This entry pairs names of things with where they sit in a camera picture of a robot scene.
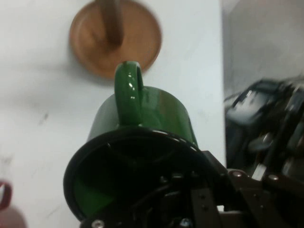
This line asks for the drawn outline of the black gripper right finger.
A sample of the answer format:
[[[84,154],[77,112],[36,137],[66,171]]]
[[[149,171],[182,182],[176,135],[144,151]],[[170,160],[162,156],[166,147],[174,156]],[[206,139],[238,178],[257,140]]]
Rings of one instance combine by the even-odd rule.
[[[241,170],[226,169],[209,151],[212,188],[203,195],[207,228],[302,228],[304,185],[271,173],[257,181]]]

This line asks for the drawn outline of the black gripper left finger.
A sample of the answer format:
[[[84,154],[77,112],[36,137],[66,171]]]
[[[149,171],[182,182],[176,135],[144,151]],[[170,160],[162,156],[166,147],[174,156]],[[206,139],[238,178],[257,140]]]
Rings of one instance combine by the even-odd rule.
[[[205,183],[181,176],[147,192],[117,199],[81,221],[82,228],[219,228],[220,214]]]

